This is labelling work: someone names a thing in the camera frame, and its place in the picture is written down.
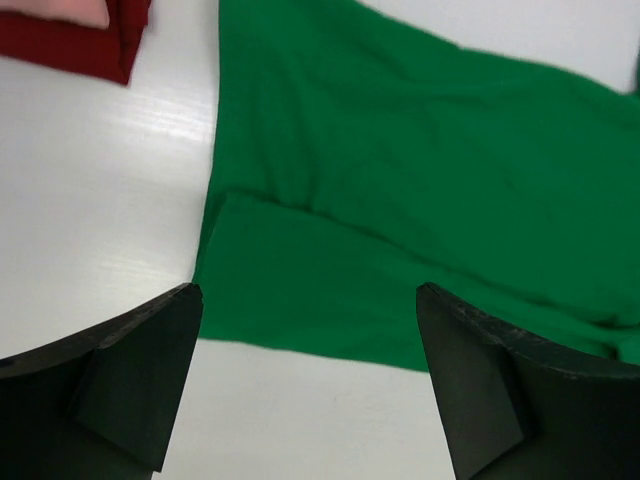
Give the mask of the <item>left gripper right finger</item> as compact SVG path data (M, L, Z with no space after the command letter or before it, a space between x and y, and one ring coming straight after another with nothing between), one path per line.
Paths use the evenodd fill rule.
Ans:
M433 283L416 314L458 479L636 479L639 368L546 340Z

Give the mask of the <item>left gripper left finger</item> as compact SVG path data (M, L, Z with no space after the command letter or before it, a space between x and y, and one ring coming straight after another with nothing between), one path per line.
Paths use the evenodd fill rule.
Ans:
M201 318L185 283L1 361L4 479L150 479L162 470Z

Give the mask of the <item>green t-shirt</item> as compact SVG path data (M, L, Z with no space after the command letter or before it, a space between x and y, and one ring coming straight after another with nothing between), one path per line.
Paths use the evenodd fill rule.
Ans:
M224 1L203 338L423 371L416 290L639 360L639 96L356 1Z

